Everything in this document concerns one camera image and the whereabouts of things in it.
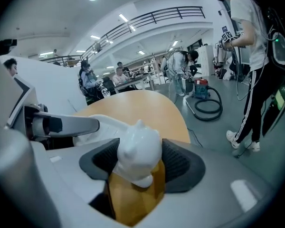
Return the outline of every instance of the man in white shirt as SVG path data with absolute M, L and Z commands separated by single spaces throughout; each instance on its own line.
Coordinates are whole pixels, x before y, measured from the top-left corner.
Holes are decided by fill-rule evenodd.
M 244 109 L 244 118 L 238 132 L 227 131 L 226 137 L 237 149 L 252 130 L 249 149 L 260 150 L 261 109 L 264 101 L 278 87 L 275 76 L 277 67 L 269 62 L 266 54 L 267 31 L 260 7 L 254 0 L 230 0 L 231 19 L 243 26 L 244 34 L 225 44 L 226 48 L 248 47 L 250 51 L 250 84 Z
M 127 77 L 126 75 L 123 74 L 123 69 L 121 67 L 118 67 L 116 69 L 116 74 L 112 78 L 112 80 L 116 86 L 127 82 L 129 79 L 130 79 L 129 77 Z M 119 91 L 125 92 L 125 91 L 131 91 L 131 90 L 135 90 L 135 89 L 128 86 L 128 87 L 121 89 Z

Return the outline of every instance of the railing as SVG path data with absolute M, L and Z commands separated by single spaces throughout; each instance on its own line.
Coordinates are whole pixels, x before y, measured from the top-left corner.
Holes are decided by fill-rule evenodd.
M 150 13 L 143 14 L 134 19 L 125 22 L 114 29 L 107 32 L 105 35 L 91 45 L 85 53 L 82 54 L 83 58 L 91 57 L 100 52 L 104 47 L 112 44 L 114 40 L 118 39 L 121 36 L 126 34 L 134 33 L 138 28 L 148 25 L 148 24 L 157 24 L 158 22 L 166 19 L 180 18 L 184 17 L 204 17 L 202 7 L 196 6 L 183 6 L 183 7 L 174 7 L 168 9 L 156 10 Z
M 63 57 L 52 57 L 40 60 L 46 63 L 52 63 L 59 66 L 64 67 L 74 67 L 80 65 L 80 62 L 83 60 L 81 55 L 73 55 L 73 56 L 63 56 Z

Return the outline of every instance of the ceiling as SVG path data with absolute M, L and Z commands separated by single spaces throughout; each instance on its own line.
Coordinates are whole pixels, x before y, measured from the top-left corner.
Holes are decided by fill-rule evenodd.
M 14 0 L 0 21 L 0 40 L 18 38 L 16 56 L 27 57 L 57 49 L 59 54 L 72 52 L 95 27 L 110 13 L 119 13 L 125 7 L 131 16 L 133 7 L 129 3 L 137 0 Z M 118 21 L 108 21 L 113 26 Z
M 155 36 L 151 36 L 145 39 L 140 40 L 139 42 L 135 42 L 133 44 L 127 45 L 122 49 L 113 53 L 113 57 L 116 60 L 116 63 L 112 63 L 109 56 L 105 57 L 101 60 L 97 65 L 94 66 L 94 71 L 97 75 L 101 76 L 103 73 L 113 72 L 114 68 L 117 67 L 117 62 L 121 61 L 123 64 L 128 64 L 130 62 L 139 60 L 140 58 L 144 58 L 145 56 L 149 56 L 152 53 L 156 54 L 162 51 L 169 51 L 172 47 L 174 41 L 178 40 L 179 42 L 175 47 L 184 47 L 187 49 L 190 41 L 194 36 L 198 36 L 204 33 L 207 28 L 188 28 L 188 29 L 180 29 L 174 30 L 170 32 L 164 32 L 161 34 L 157 34 Z M 145 55 L 141 55 L 138 51 L 142 50 Z

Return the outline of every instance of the white sneaker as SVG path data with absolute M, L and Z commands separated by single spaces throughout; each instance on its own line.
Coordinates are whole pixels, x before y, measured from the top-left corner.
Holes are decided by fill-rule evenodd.
M 252 152 L 259 152 L 261 150 L 260 142 L 252 142 L 248 149 Z
M 231 143 L 233 148 L 238 149 L 239 148 L 239 143 L 237 143 L 234 140 L 234 137 L 236 136 L 236 134 L 237 134 L 236 132 L 232 132 L 232 131 L 228 130 L 227 133 L 226 133 L 226 138 Z

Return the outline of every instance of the vacuum cleaner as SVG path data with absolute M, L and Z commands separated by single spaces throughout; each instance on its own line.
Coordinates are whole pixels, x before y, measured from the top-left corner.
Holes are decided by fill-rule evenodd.
M 218 113 L 216 116 L 214 117 L 200 117 L 198 116 L 195 111 L 191 108 L 191 106 L 189 105 L 189 103 L 187 102 L 186 100 L 186 104 L 187 106 L 189 107 L 189 109 L 192 111 L 193 115 L 201 120 L 201 121 L 205 121 L 205 122 L 209 122 L 209 121 L 213 121 L 213 120 L 216 120 L 218 119 L 221 115 L 222 115 L 222 112 L 223 112 L 223 105 L 222 105 L 222 99 L 218 93 L 218 91 L 215 89 L 215 88 L 212 88 L 209 86 L 208 84 L 208 80 L 200 77 L 200 78 L 195 78 L 195 79 L 189 79 L 189 82 L 192 82 L 194 83 L 194 89 L 195 89 L 195 92 L 193 94 L 192 97 L 196 97 L 196 98 L 200 98 L 201 100 L 197 101 L 194 105 L 195 109 L 199 112 L 202 112 L 202 113 L 207 113 L 207 114 L 215 114 L 215 113 Z M 214 100 L 214 99 L 208 99 L 208 97 L 210 97 L 210 93 L 208 92 L 208 90 L 213 90 L 217 95 L 218 95 L 218 98 L 219 100 Z M 198 104 L 201 103 L 201 102 L 205 102 L 205 101 L 212 101 L 212 102 L 215 102 L 217 103 L 219 106 L 217 109 L 215 110 L 212 110 L 212 111 L 206 111 L 206 110 L 203 110 L 201 108 L 198 107 Z

